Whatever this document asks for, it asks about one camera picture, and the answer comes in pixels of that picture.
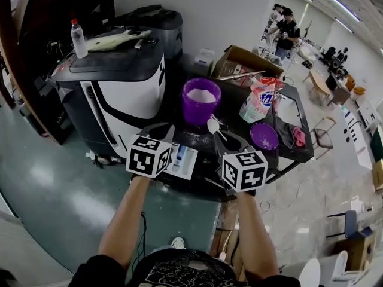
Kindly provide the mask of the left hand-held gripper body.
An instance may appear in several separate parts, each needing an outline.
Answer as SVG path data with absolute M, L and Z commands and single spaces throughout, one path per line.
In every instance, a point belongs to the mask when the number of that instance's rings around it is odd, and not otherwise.
M 156 178 L 169 165 L 175 126 L 157 123 L 133 135 L 127 148 L 126 170 L 140 176 Z

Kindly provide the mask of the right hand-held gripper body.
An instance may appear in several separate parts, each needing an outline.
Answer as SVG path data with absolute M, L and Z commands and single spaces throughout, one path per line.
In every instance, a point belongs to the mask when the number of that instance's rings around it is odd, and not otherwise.
M 254 191 L 265 185 L 268 161 L 244 138 L 227 131 L 214 133 L 218 175 L 237 193 Z

